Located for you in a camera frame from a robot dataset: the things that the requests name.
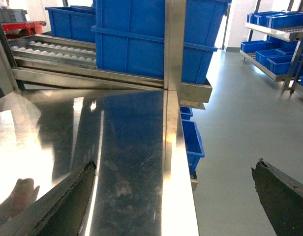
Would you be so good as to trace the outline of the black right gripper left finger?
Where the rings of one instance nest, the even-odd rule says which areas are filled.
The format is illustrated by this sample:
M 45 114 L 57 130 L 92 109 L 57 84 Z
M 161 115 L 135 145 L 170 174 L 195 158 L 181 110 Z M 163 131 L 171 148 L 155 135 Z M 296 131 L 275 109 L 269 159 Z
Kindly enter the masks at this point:
M 84 162 L 42 197 L 32 178 L 18 179 L 0 203 L 0 236 L 76 236 L 91 198 L 96 165 Z

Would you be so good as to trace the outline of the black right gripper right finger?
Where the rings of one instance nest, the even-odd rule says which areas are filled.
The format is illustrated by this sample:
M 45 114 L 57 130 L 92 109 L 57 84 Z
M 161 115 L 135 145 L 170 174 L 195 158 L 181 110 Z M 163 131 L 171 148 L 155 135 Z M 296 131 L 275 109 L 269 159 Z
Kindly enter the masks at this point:
M 263 159 L 251 173 L 276 235 L 303 236 L 303 184 Z

